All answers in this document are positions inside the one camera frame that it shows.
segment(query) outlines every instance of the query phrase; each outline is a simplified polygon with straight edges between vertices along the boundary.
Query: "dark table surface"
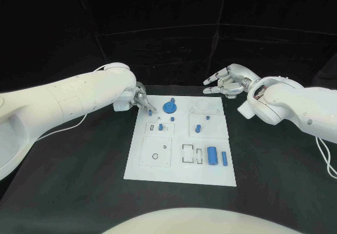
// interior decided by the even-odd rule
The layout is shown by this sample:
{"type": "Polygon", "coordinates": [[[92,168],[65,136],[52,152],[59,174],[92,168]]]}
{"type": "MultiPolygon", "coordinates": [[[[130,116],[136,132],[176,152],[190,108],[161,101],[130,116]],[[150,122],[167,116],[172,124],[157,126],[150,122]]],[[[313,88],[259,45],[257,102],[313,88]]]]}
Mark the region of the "dark table surface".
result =
{"type": "MultiPolygon", "coordinates": [[[[147,94],[205,96],[202,89],[147,86],[147,94]]],[[[33,145],[0,202],[0,233],[98,234],[177,207],[236,211],[307,234],[336,233],[337,180],[314,137],[288,120],[277,126],[246,120],[236,111],[245,97],[223,98],[238,187],[124,180],[138,109],[114,112],[110,105],[33,145]]],[[[334,159],[337,145],[327,145],[334,159]]]]}

